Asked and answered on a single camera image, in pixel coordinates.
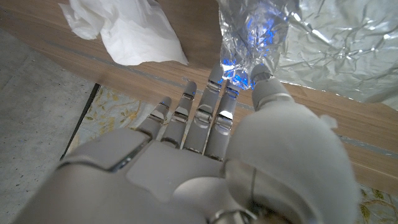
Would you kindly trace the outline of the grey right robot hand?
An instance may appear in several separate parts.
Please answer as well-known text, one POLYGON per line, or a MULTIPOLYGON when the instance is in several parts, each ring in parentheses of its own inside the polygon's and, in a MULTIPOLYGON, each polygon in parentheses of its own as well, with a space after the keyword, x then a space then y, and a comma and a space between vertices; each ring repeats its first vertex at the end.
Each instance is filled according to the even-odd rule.
POLYGON ((262 64, 254 112, 233 127, 238 87, 215 67, 193 118, 190 82, 135 129, 63 158, 16 223, 353 223, 359 189, 336 121, 317 116, 262 64))

